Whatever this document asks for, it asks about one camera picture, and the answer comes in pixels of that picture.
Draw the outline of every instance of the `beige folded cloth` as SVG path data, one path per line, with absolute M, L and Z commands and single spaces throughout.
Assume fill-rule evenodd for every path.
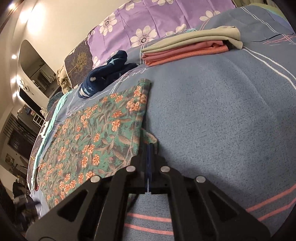
M 64 65 L 57 71 L 57 82 L 62 87 L 63 94 L 66 94 L 72 89 L 72 83 L 68 78 Z
M 242 49 L 243 45 L 240 41 L 240 32 L 236 27 L 220 26 L 218 28 L 192 31 L 189 33 L 183 33 L 173 37 L 165 38 L 155 44 L 152 44 L 151 46 L 142 49 L 141 51 L 144 53 L 156 53 L 208 40 L 228 40 L 237 49 Z

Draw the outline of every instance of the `folded clothes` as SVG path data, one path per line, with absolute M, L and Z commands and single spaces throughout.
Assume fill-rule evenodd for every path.
M 161 58 L 168 58 L 168 57 L 173 57 L 175 55 L 182 54 L 182 53 L 188 53 L 195 50 L 202 50 L 203 48 L 211 47 L 213 44 L 223 46 L 223 41 L 222 40 L 203 41 L 203 42 L 199 42 L 191 45 L 177 47 L 177 48 L 166 50 L 166 51 L 161 51 L 156 53 L 144 53 L 142 55 L 142 59 L 146 61 L 157 61 L 157 60 L 160 60 Z
M 214 43 L 211 47 L 205 47 L 205 48 L 201 48 L 199 50 L 173 55 L 171 57 L 160 58 L 156 61 L 145 60 L 145 64 L 148 66 L 156 66 L 156 65 L 165 64 L 165 63 L 176 61 L 176 60 L 183 59 L 183 58 L 189 58 L 192 56 L 217 54 L 217 53 L 224 53 L 227 51 L 228 51 L 228 47 L 226 45 L 221 46 L 219 44 Z
M 234 26 L 220 26 L 209 30 L 192 31 L 164 38 L 159 42 L 142 49 L 141 52 L 145 54 L 155 53 L 210 40 L 228 40 L 237 49 L 242 49 L 243 45 L 240 41 L 240 32 L 238 28 Z
M 105 89 L 127 71 L 136 68 L 138 65 L 135 63 L 124 64 L 127 56 L 125 51 L 119 50 L 107 61 L 106 65 L 90 71 L 79 88 L 78 96 L 80 98 L 89 98 Z

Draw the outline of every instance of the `teal cloth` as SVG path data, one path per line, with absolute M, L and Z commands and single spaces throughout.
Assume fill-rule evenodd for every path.
M 57 106 L 56 106 L 56 108 L 55 108 L 55 110 L 54 110 L 53 116 L 52 116 L 52 118 L 51 118 L 51 120 L 50 120 L 50 123 L 49 123 L 49 125 L 48 125 L 48 128 L 47 128 L 47 130 L 46 130 L 46 132 L 45 132 L 44 138 L 42 139 L 42 142 L 41 142 L 41 144 L 40 144 L 40 147 L 39 147 L 39 149 L 38 149 L 38 152 L 37 152 L 36 157 L 35 157 L 35 160 L 34 160 L 33 173 L 32 173 L 32 177 L 31 177 L 31 191 L 34 189 L 34 184 L 35 184 L 34 180 L 35 180 L 35 172 L 36 172 L 36 168 L 37 168 L 37 166 L 39 165 L 39 159 L 40 159 L 40 156 L 41 156 L 41 154 L 42 154 L 42 152 L 43 152 L 43 149 L 44 149 L 44 147 L 45 147 L 45 143 L 46 143 L 46 141 L 47 141 L 48 135 L 49 135 L 50 132 L 52 131 L 52 128 L 53 128 L 53 126 L 54 126 L 55 119 L 56 119 L 56 117 L 57 117 L 57 115 L 58 115 L 60 109 L 61 109 L 61 108 L 63 107 L 63 105 L 65 104 L 65 102 L 66 102 L 66 100 L 67 100 L 67 96 L 68 96 L 70 93 L 72 93 L 74 90 L 75 90 L 75 89 L 73 89 L 73 90 L 67 92 L 66 94 L 64 94 L 64 95 L 60 98 L 60 100 L 59 100 L 59 102 L 58 102 L 58 104 L 57 104 Z

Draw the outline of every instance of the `bed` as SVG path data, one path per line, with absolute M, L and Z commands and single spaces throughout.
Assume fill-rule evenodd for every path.
M 136 38 L 127 42 L 136 31 L 129 21 L 143 16 L 137 4 L 144 5 L 143 11 L 155 24 L 149 25 L 149 31 L 146 28 L 145 33 L 152 34 L 144 47 L 190 28 L 224 25 L 239 29 L 243 49 L 148 67 L 141 59 L 143 45 L 134 44 Z M 127 62 L 138 67 L 91 98 L 78 98 L 78 88 L 72 90 L 56 116 L 58 101 L 51 108 L 28 169 L 28 185 L 35 189 L 32 197 L 42 201 L 40 217 L 92 175 L 107 177 L 128 165 L 144 138 L 157 143 L 159 154 L 183 175 L 206 176 L 271 234 L 283 224 L 296 201 L 296 78 L 291 55 L 295 34 L 284 16 L 260 4 L 234 8 L 229 1 L 206 2 L 198 10 L 186 4 L 130 1 L 95 27 L 66 58 L 73 86 L 117 50 L 126 50 Z M 175 18 L 174 27 L 164 29 L 152 9 L 170 7 L 181 10 L 179 15 L 187 22 Z M 117 18 L 112 30 L 108 25 L 106 31 L 106 22 Z M 121 30 L 115 28 L 119 23 Z M 140 22 L 136 28 L 143 35 L 146 26 Z M 102 41 L 105 47 L 96 49 Z M 139 106 L 130 110 L 134 98 Z M 53 129 L 36 163 L 53 117 Z M 143 235 L 173 240 L 164 195 L 140 195 L 128 213 L 125 240 L 142 240 Z

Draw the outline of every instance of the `coral textured fabric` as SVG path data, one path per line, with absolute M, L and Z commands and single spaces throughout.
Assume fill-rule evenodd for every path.
M 144 53 L 142 55 L 142 59 L 146 61 L 152 61 L 152 60 L 157 61 L 157 60 L 160 60 L 161 58 L 172 57 L 178 54 L 188 53 L 195 50 L 202 50 L 206 47 L 211 47 L 213 44 L 223 46 L 223 41 L 222 40 L 203 41 L 195 44 L 190 44 L 187 46 L 177 47 L 171 50 L 166 50 L 166 51 L 161 51 L 156 53 L 147 53 L 147 54 Z
M 157 61 L 145 61 L 145 64 L 148 66 L 156 66 L 156 65 L 165 64 L 165 63 L 176 61 L 183 58 L 189 58 L 192 56 L 224 53 L 224 52 L 227 52 L 228 50 L 229 49 L 226 45 L 220 46 L 217 44 L 213 44 L 213 46 L 211 47 L 202 48 L 202 49 L 191 51 L 188 53 L 181 53 L 171 57 L 161 58 L 161 59 L 158 59 Z

